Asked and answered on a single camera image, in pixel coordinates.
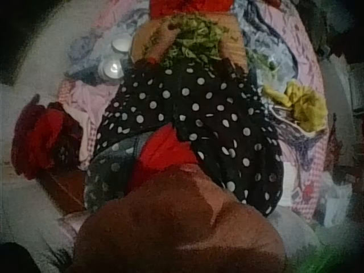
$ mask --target leafy herb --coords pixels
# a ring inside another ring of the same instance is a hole
[[[226,27],[198,14],[179,14],[171,18],[170,23],[177,26],[180,32],[162,60],[162,66],[171,67],[176,60],[192,59],[206,67],[211,67],[216,60],[221,60],[218,44]],[[157,30],[144,48],[144,54],[158,42]]]

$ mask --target blue fabric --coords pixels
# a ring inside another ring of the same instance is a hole
[[[297,60],[292,51],[283,38],[264,21],[255,0],[235,0],[230,11],[239,21],[247,51],[269,56],[278,67],[272,73],[248,63],[250,68],[256,69],[258,86],[267,84],[283,93],[287,82],[298,75]]]

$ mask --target gray polka dot fabric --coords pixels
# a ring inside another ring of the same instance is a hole
[[[133,166],[152,133],[123,139],[92,160],[85,178],[84,203],[87,210],[94,212],[105,202],[125,195]]]
[[[171,122],[217,185],[269,215],[282,195],[277,132],[255,81],[227,63],[208,70],[182,61],[171,69],[147,65],[126,73],[98,129],[95,154]]]

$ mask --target green object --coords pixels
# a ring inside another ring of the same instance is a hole
[[[162,60],[162,66],[171,67],[180,59],[191,59],[206,67],[211,67],[216,60],[221,60],[218,44],[222,35],[229,30],[199,14],[179,14],[171,18],[171,24],[180,32]],[[144,54],[158,41],[157,30],[144,49]]]
[[[348,256],[339,249],[308,246],[288,260],[284,273],[330,273],[346,261]]]
[[[271,72],[275,77],[279,67],[273,61],[269,61],[269,57],[265,54],[257,52],[255,49],[246,48],[248,62],[265,71]]]

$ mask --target pink fabric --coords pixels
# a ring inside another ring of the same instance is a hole
[[[130,6],[138,0],[110,0],[100,12],[94,27],[109,29],[116,25],[121,16],[128,12]]]
[[[82,81],[64,80],[59,88],[58,101],[83,129],[80,147],[80,168],[87,169],[94,152],[96,133],[102,115],[115,97],[119,86],[93,87]]]
[[[299,67],[298,82],[312,87],[324,96],[320,67],[302,21],[290,1],[283,2],[286,7],[284,12],[257,1],[262,17],[277,30],[296,56]],[[313,148],[315,156],[312,169],[309,172],[300,172],[300,184],[293,192],[296,198],[293,200],[292,209],[308,221],[312,218],[319,199],[319,183],[324,167],[327,140],[325,136]],[[282,145],[282,149],[285,161],[294,162],[292,151],[285,145]]]
[[[75,88],[70,95],[71,100],[68,105],[84,111],[88,114],[91,122],[99,127],[102,115],[110,101],[115,97],[119,86],[98,85],[93,87],[76,81]]]

